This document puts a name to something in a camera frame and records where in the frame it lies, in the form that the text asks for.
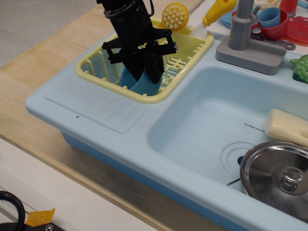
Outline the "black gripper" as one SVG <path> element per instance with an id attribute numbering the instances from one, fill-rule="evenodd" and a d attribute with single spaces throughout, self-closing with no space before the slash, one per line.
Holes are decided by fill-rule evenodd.
<path id="1" fill-rule="evenodd" d="M 162 55 L 176 53 L 178 47 L 170 29 L 153 26 L 153 2 L 150 1 L 150 12 L 142 0 L 98 0 L 97 4 L 103 6 L 104 16 L 117 34 L 116 39 L 102 45 L 109 61 L 123 63 L 136 81 L 145 69 L 150 80 L 157 84 L 165 71 Z"/>

